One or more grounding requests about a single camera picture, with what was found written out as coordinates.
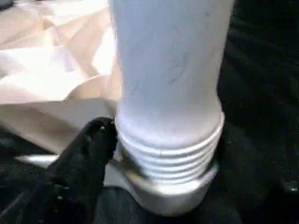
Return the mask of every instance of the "black fabric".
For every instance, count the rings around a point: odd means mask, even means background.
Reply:
[[[145,211],[122,189],[104,189],[95,224],[299,223],[298,9],[297,0],[236,2],[218,83],[226,115],[220,172],[203,203],[167,218]],[[2,136],[0,190],[7,202],[42,170],[8,159],[35,146]]]

